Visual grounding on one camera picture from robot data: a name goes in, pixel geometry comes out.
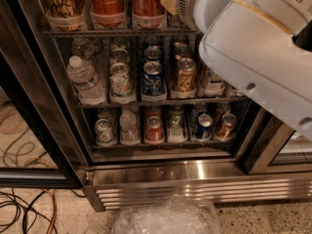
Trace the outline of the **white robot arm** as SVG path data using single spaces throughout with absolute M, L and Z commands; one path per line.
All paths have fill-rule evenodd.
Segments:
M 161 0 L 203 34 L 202 61 L 239 92 L 312 139 L 312 53 L 294 38 L 312 0 Z

